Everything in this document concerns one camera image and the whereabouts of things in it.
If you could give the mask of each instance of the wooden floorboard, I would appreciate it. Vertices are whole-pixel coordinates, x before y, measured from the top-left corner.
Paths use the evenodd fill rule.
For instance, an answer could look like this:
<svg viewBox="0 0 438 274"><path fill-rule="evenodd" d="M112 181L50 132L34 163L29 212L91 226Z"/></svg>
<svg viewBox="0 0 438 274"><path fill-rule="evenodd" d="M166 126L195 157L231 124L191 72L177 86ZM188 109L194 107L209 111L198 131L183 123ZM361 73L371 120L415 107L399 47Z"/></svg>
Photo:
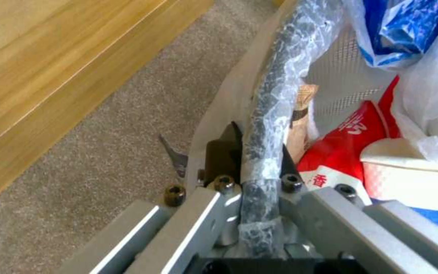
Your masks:
<svg viewBox="0 0 438 274"><path fill-rule="evenodd" d="M212 2L43 0L42 12L29 0L26 9L1 8L0 192Z"/></svg>

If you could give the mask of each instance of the black tube wrapped in bubble wrap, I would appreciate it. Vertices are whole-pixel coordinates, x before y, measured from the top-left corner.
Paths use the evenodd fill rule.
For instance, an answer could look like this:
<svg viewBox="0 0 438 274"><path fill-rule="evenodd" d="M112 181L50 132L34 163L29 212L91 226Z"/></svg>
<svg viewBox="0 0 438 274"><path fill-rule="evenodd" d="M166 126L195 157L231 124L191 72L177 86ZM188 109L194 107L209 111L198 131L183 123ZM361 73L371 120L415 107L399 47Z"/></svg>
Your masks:
<svg viewBox="0 0 438 274"><path fill-rule="evenodd" d="M343 22L341 0L299 0L278 30L243 136L239 256L282 254L277 185L283 141L302 78L337 38Z"/></svg>

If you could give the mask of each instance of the black bolt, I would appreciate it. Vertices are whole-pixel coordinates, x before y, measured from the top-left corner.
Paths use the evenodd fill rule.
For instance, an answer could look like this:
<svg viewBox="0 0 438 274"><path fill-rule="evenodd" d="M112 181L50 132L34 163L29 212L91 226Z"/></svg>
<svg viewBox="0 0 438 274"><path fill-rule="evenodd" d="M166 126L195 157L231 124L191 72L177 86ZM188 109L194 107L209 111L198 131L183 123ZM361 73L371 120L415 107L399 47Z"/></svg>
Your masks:
<svg viewBox="0 0 438 274"><path fill-rule="evenodd" d="M356 198L356 196L358 196L356 190L350 185L337 184L334 189L349 201L352 201L354 198Z"/></svg>
<svg viewBox="0 0 438 274"><path fill-rule="evenodd" d="M290 173L281 177L281 189L287 193L295 193L302 188L303 180L298 174Z"/></svg>
<svg viewBox="0 0 438 274"><path fill-rule="evenodd" d="M170 185L163 194L167 206L177 207L186 200L186 189L179 184Z"/></svg>
<svg viewBox="0 0 438 274"><path fill-rule="evenodd" d="M222 194L234 189L234 178L229 175L219 175L214 179L214 189Z"/></svg>

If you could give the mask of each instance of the white plastic bag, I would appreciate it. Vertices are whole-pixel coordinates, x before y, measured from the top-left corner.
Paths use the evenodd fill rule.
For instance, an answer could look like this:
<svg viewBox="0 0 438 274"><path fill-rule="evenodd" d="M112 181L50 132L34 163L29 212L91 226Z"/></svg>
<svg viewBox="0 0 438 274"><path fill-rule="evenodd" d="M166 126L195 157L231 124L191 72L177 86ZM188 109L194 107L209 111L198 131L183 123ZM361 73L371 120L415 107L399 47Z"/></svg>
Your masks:
<svg viewBox="0 0 438 274"><path fill-rule="evenodd" d="M400 75L391 111L403 137L438 163L438 37L424 57Z"/></svg>

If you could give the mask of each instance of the mesh panel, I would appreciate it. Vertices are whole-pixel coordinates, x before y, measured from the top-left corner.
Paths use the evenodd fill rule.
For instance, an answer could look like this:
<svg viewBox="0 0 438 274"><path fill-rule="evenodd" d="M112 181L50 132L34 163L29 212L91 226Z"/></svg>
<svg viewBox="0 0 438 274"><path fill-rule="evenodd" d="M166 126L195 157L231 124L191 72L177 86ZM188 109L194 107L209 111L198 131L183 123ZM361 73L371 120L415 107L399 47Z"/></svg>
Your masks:
<svg viewBox="0 0 438 274"><path fill-rule="evenodd" d="M330 132L355 111L362 100L378 100L395 73L365 64L351 28L346 28L306 78L319 85L314 117L321 135Z"/></svg>

